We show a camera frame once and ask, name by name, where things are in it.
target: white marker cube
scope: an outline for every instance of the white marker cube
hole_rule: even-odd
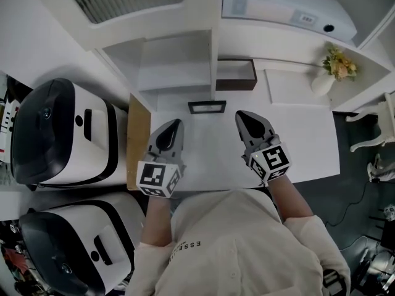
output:
[[[180,179],[178,165],[138,162],[136,185],[146,195],[169,198]]]
[[[284,175],[291,164],[291,157],[283,142],[254,152],[249,159],[249,167],[265,183]]]

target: cable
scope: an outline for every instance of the cable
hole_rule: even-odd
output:
[[[350,206],[357,205],[357,204],[361,203],[361,201],[364,199],[365,191],[366,191],[366,187],[367,187],[368,183],[370,183],[370,181],[367,181],[367,182],[365,183],[364,191],[362,192],[362,196],[361,196],[360,200],[359,200],[358,202],[348,203],[348,205],[347,205],[347,207],[346,207],[346,210],[344,211],[344,214],[343,214],[343,217],[341,218],[341,220],[340,220],[338,223],[336,223],[336,224],[331,224],[329,221],[326,221],[325,227],[326,227],[328,224],[329,224],[330,226],[332,226],[332,227],[336,227],[336,226],[338,226],[339,224],[341,224],[341,223],[343,222],[343,220],[344,220],[345,217],[346,217],[346,213],[347,213],[348,208],[349,208]]]
[[[367,246],[367,244],[368,244],[368,237],[366,237],[366,236],[360,236],[360,237],[358,237],[356,240],[354,240],[353,242],[352,242],[352,244],[351,245],[348,245],[347,247],[345,247],[345,248],[343,248],[343,249],[339,249],[339,251],[345,251],[345,250],[347,250],[348,248],[351,248],[359,239],[361,239],[361,238],[365,238],[365,247],[364,248],[366,248],[366,246]]]

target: machine lid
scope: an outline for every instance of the machine lid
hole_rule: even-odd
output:
[[[23,215],[23,241],[44,281],[62,295],[104,295],[106,288],[70,223],[49,212]]]
[[[75,90],[55,79],[33,90],[15,117],[12,170],[20,184],[38,184],[58,175],[73,146]]]

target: black and white pattern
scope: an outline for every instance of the black and white pattern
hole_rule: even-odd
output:
[[[251,160],[251,169],[253,169],[262,180],[264,179],[266,171],[255,161],[254,158]]]
[[[162,186],[166,166],[146,163],[141,175],[140,184]]]
[[[264,150],[262,151],[262,153],[266,159],[270,171],[289,164],[289,161],[286,158],[286,155],[281,146],[277,146],[269,150]]]
[[[166,195],[162,192],[162,190],[150,189],[149,187],[142,187],[142,186],[141,186],[141,190],[144,194],[149,196],[166,197]]]
[[[288,168],[289,168],[289,167],[286,167],[286,168],[283,168],[283,169],[278,170],[278,171],[276,171],[276,172],[272,172],[272,173],[270,174],[270,176],[268,177],[267,181],[270,181],[270,180],[272,180],[272,179],[275,179],[275,178],[278,178],[279,176],[284,175],[284,174],[286,173],[286,170],[287,170]]]
[[[167,190],[170,194],[173,192],[174,187],[176,186],[179,180],[180,180],[180,174],[176,170],[176,172],[174,172],[172,178],[170,179],[170,182],[167,185]]]

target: shirt sleeve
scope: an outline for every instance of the shirt sleeve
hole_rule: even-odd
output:
[[[135,250],[135,270],[126,296],[151,296],[155,293],[155,285],[168,265],[174,246],[174,242],[165,247],[140,242]]]
[[[316,254],[323,270],[333,269],[344,278],[347,285],[347,295],[349,295],[350,269],[322,220],[318,216],[288,218],[284,225],[302,245]]]

